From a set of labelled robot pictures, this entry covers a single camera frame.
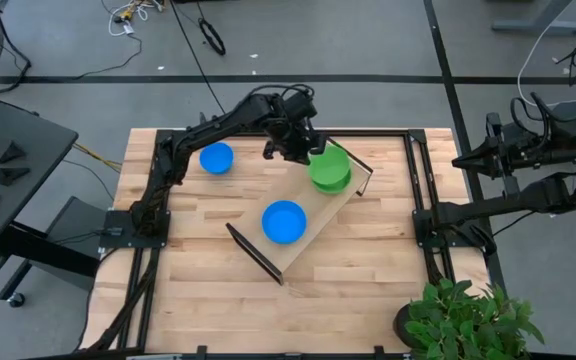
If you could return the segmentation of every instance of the blue bowl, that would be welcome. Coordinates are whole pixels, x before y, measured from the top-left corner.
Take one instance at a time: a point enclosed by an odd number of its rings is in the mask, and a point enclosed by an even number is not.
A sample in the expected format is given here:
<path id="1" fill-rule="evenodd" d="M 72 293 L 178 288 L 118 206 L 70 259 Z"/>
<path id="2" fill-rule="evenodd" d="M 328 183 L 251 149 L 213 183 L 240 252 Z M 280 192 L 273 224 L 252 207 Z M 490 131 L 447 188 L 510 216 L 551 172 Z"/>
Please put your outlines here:
<path id="1" fill-rule="evenodd" d="M 301 206 L 288 200 L 270 204 L 261 217 L 266 236 L 281 245 L 292 244 L 306 231 L 306 213 Z"/>
<path id="2" fill-rule="evenodd" d="M 214 143 L 206 146 L 199 155 L 199 163 L 211 174 L 225 174 L 232 167 L 235 154 L 226 143 Z"/>

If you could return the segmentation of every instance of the wooden table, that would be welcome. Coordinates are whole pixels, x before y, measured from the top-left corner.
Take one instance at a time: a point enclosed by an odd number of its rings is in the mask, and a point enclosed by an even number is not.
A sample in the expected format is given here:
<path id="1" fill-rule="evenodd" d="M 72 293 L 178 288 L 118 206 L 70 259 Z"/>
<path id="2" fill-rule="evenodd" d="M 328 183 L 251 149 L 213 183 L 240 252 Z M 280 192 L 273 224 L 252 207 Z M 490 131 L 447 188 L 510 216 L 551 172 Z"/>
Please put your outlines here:
<path id="1" fill-rule="evenodd" d="M 116 209 L 128 209 L 145 188 L 156 129 L 130 134 Z M 442 201 L 468 193 L 450 129 L 426 129 Z M 363 197 L 354 196 L 286 270 L 279 286 L 233 241 L 224 224 L 236 220 L 290 163 L 263 160 L 265 139 L 229 138 L 235 165 L 224 176 L 204 172 L 193 156 L 183 186 L 171 191 L 172 222 L 162 251 L 147 352 L 372 353 L 407 352 L 392 331 L 397 311 L 417 299 L 427 281 L 414 240 L 412 188 L 401 137 L 335 137 L 374 168 Z M 417 168 L 423 169 L 415 146 Z M 428 192 L 422 186 L 426 208 Z M 132 249 L 106 259 L 97 274 L 82 346 L 94 342 L 121 308 Z M 452 248 L 457 280 L 485 287 L 480 251 Z M 131 324 L 134 343 L 141 306 Z"/>

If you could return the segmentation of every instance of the green bowl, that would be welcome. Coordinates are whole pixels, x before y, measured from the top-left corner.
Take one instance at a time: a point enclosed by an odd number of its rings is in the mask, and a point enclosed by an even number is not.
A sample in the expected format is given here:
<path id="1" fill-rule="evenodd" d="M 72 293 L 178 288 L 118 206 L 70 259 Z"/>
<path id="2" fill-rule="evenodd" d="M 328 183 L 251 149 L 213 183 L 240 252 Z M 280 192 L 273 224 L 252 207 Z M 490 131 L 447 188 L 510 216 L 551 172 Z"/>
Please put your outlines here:
<path id="1" fill-rule="evenodd" d="M 317 190 L 339 194 L 352 178 L 350 158 L 344 149 L 329 144 L 323 154 L 310 156 L 308 174 Z"/>

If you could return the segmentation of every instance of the green leaves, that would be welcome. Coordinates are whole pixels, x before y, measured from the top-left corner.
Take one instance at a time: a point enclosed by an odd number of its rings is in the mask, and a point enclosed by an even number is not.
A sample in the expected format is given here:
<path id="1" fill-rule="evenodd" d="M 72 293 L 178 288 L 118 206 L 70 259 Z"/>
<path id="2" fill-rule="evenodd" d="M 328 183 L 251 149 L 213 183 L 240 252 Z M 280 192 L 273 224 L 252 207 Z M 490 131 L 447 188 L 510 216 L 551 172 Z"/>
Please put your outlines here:
<path id="1" fill-rule="evenodd" d="M 426 284 L 422 299 L 410 303 L 412 320 L 405 327 L 419 341 L 415 358 L 509 360 L 527 354 L 522 334 L 543 343 L 530 322 L 530 303 L 507 298 L 499 286 L 489 286 L 484 297 L 470 296 L 471 286 L 441 279 L 437 286 Z"/>
<path id="2" fill-rule="evenodd" d="M 424 301 L 436 301 L 439 298 L 437 288 L 430 283 L 426 283 L 424 287 Z"/>

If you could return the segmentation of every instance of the caster wheel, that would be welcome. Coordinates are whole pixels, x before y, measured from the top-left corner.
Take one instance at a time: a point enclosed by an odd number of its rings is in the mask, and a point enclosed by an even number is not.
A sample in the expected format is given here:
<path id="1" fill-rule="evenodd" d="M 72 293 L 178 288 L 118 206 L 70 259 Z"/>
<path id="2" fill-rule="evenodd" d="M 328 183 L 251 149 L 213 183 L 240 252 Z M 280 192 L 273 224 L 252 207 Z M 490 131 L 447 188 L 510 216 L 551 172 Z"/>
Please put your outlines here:
<path id="1" fill-rule="evenodd" d="M 26 297 L 24 296 L 24 294 L 13 293 L 12 296 L 9 297 L 8 300 L 6 301 L 8 302 L 8 305 L 10 305 L 11 308 L 18 308 L 21 307 L 26 302 Z"/>

